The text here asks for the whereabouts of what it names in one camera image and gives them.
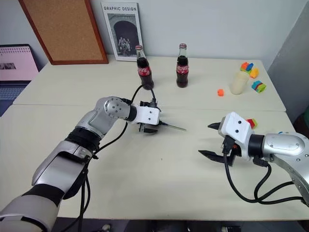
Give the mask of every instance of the white table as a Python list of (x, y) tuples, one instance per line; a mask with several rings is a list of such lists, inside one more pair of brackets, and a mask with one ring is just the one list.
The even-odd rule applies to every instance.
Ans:
[[(91, 106), (13, 105), (0, 120), (0, 209), (30, 188), (33, 172), (73, 129)], [(187, 128), (187, 132), (161, 128), (155, 135), (138, 133), (129, 125), (124, 136), (91, 161), (91, 202), (86, 218), (288, 220), (309, 219), (300, 201), (277, 205), (250, 204), (228, 184), (224, 166), (203, 157), (198, 149), (220, 154), (223, 138), (206, 126), (220, 121), (228, 111), (164, 110), (162, 120)], [(256, 133), (294, 131), (286, 113), (238, 111), (259, 123)], [(101, 144), (115, 138), (124, 122), (118, 120)], [(275, 164), (262, 193), (289, 181)], [(266, 169), (236, 158), (230, 169), (235, 185), (245, 196)], [(273, 198), (298, 196), (294, 186)], [(60, 217), (76, 217), (80, 197), (62, 202)]]
[[(256, 80), (267, 85), (262, 93), (251, 89), (250, 79), (241, 95), (233, 95), (228, 85), (245, 60), (189, 58), (187, 88), (176, 86), (176, 59), (148, 57), (154, 79), (154, 91), (163, 108), (285, 111), (264, 66), (259, 60), (249, 60), (260, 70)], [(140, 85), (135, 62), (115, 61), (109, 56), (106, 65), (57, 65), (48, 63), (15, 100), (14, 104), (91, 105), (101, 97), (131, 98)], [(223, 88), (225, 96), (217, 90)], [(141, 91), (137, 100), (150, 99)]]

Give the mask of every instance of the cola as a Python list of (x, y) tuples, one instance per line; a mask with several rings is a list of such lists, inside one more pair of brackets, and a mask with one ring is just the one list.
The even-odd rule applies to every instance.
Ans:
[(136, 56), (137, 56), (137, 70), (141, 79), (141, 84), (146, 85), (143, 86), (144, 89), (150, 90), (154, 88), (154, 82), (152, 78), (151, 69), (149, 67), (148, 60), (143, 51), (142, 45), (136, 45)]
[(189, 61), (187, 57), (187, 45), (181, 43), (179, 45), (179, 55), (177, 58), (177, 86), (180, 88), (185, 88), (188, 85), (188, 74), (189, 74)]

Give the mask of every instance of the robotic arm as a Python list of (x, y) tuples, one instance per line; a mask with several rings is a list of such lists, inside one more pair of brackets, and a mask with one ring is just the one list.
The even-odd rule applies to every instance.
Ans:
[(159, 109), (149, 104), (138, 106), (119, 97), (99, 99), (95, 109), (78, 122), (35, 171), (33, 188), (0, 212), (0, 231), (50, 232), (61, 201), (78, 192), (88, 172), (87, 164), (117, 119), (132, 124), (159, 124)]
[[(296, 132), (254, 134), (250, 124), (235, 112), (229, 113), (220, 123), (213, 123), (208, 127), (217, 129), (225, 138), (223, 154), (230, 154), (226, 165), (232, 166), (235, 156), (248, 161), (253, 158), (254, 164), (262, 167), (267, 167), (267, 162), (275, 163), (290, 175), (303, 197), (303, 199), (298, 197), (298, 200), (309, 206), (308, 138)], [(207, 150), (199, 152), (213, 161), (225, 162), (224, 157), (214, 152)]]

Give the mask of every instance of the coca-cola logo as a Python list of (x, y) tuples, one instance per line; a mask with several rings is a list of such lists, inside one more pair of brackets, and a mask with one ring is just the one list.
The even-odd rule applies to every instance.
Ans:
[(137, 69), (139, 75), (141, 76), (148, 76), (150, 74), (150, 68), (146, 67), (146, 68), (138, 68)]
[(186, 74), (189, 72), (189, 66), (177, 65), (176, 72), (178, 72), (179, 74)]

